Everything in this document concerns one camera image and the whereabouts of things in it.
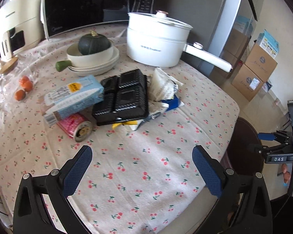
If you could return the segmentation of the person's right hand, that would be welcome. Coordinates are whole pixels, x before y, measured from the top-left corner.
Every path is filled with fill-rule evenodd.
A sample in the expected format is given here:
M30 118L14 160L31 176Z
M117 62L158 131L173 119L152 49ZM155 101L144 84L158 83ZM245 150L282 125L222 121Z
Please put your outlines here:
M290 181L290 179L291 179L291 174L287 170L287 165L286 164L282 164L282 173L283 173L284 183L288 183Z

